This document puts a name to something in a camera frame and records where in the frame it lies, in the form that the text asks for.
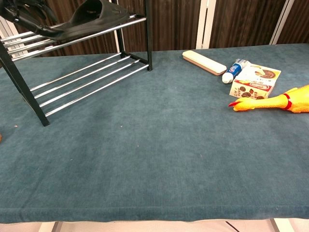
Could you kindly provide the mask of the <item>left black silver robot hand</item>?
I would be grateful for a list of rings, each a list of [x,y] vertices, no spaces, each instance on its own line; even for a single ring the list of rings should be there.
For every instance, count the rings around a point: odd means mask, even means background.
[[[2,0],[0,2],[0,15],[10,22],[48,38],[56,38],[63,32],[41,24],[31,12],[35,12],[41,19],[46,19],[48,16],[53,22],[57,21],[45,0]]]

